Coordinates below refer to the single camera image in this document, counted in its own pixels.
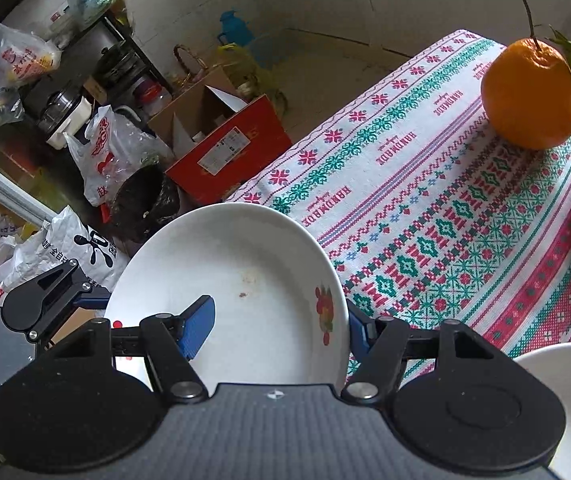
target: black trash bag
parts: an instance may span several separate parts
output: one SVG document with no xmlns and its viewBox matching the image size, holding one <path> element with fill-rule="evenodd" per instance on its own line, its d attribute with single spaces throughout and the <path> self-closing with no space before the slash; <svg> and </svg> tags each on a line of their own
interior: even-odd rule
<svg viewBox="0 0 571 480">
<path fill-rule="evenodd" d="M 154 164 L 132 174 L 118 190 L 110 208 L 110 222 L 118 237 L 145 243 L 179 216 L 176 184 Z"/>
</svg>

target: table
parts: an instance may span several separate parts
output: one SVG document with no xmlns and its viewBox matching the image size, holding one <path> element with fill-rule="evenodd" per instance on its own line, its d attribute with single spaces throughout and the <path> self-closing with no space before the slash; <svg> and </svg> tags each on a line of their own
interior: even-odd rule
<svg viewBox="0 0 571 480">
<path fill-rule="evenodd" d="M 443 38 L 230 200 L 304 225 L 370 316 L 454 317 L 511 357 L 571 341 L 571 138 L 531 152 L 494 133 L 480 84 L 503 49 Z"/>
</svg>

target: blue thermos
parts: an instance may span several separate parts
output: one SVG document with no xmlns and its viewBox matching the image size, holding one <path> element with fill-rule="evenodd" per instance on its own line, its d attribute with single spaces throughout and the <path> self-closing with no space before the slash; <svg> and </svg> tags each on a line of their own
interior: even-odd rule
<svg viewBox="0 0 571 480">
<path fill-rule="evenodd" d="M 227 10 L 220 16 L 223 32 L 217 36 L 220 44 L 236 43 L 239 46 L 246 46 L 254 40 L 254 35 L 250 32 L 248 25 L 242 19 L 234 15 L 234 10 Z"/>
</svg>

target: blue gripper pad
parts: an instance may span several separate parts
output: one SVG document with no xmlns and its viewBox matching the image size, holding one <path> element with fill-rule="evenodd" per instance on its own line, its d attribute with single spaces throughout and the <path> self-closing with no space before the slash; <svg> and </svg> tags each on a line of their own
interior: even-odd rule
<svg viewBox="0 0 571 480">
<path fill-rule="evenodd" d="M 214 300 L 210 296 L 201 296 L 180 317 L 185 319 L 185 330 L 178 348 L 183 357 L 194 359 L 214 327 Z"/>
<path fill-rule="evenodd" d="M 365 325 L 353 313 L 349 313 L 350 319 L 350 350 L 358 362 L 362 362 L 370 351 L 365 334 Z"/>
</svg>

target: label on box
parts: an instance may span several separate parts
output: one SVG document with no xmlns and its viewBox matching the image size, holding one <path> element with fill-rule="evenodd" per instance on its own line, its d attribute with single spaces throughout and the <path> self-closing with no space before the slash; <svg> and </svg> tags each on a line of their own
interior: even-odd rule
<svg viewBox="0 0 571 480">
<path fill-rule="evenodd" d="M 216 175 L 243 148 L 249 144 L 249 139 L 236 126 L 232 128 L 219 142 L 205 153 L 199 166 L 210 174 Z"/>
</svg>

